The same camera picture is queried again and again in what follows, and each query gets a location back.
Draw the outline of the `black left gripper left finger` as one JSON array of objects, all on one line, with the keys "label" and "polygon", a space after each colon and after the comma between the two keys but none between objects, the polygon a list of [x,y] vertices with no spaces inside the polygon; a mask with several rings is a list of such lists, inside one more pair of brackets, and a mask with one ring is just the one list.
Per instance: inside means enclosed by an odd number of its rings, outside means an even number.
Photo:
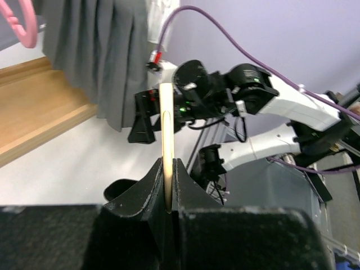
[{"label": "black left gripper left finger", "polygon": [[119,179],[103,195],[82,269],[171,269],[162,159],[139,181]]}]

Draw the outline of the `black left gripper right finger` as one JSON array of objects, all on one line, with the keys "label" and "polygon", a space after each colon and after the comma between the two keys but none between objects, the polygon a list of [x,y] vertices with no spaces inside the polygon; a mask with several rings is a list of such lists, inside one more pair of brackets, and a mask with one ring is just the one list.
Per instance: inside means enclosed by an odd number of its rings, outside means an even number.
[{"label": "black left gripper right finger", "polygon": [[173,161],[173,226],[181,269],[330,269],[320,232],[303,211],[226,207]]}]

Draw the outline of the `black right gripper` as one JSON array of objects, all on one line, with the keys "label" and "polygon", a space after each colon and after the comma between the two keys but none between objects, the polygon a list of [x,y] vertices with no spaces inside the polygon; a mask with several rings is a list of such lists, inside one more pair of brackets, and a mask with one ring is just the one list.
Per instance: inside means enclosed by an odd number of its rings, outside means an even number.
[{"label": "black right gripper", "polygon": [[159,131],[160,125],[151,124],[150,118],[160,114],[160,97],[158,89],[143,91],[134,95],[136,117],[128,136],[129,143],[151,144],[155,142],[154,131]]}]

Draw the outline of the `pink plastic hanger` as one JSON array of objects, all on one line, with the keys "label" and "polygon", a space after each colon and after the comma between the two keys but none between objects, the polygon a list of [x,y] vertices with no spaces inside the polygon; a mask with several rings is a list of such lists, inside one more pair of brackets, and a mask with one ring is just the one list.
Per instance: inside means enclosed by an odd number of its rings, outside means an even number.
[{"label": "pink plastic hanger", "polygon": [[37,44],[37,16],[31,0],[18,0],[24,17],[24,25],[14,14],[5,0],[1,0],[1,15],[11,27],[20,43],[25,48],[34,48]]}]

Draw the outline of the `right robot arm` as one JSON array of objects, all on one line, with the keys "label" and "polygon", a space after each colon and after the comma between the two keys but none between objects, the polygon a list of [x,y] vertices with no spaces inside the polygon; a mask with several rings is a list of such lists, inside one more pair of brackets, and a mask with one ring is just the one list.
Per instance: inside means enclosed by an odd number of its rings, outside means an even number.
[{"label": "right robot arm", "polygon": [[176,69],[173,83],[175,131],[197,120],[233,124],[228,131],[233,141],[199,150],[197,178],[216,180],[237,166],[281,154],[294,154],[306,167],[331,154],[356,125],[332,93],[324,94],[322,103],[252,64],[221,74],[191,60]]}]

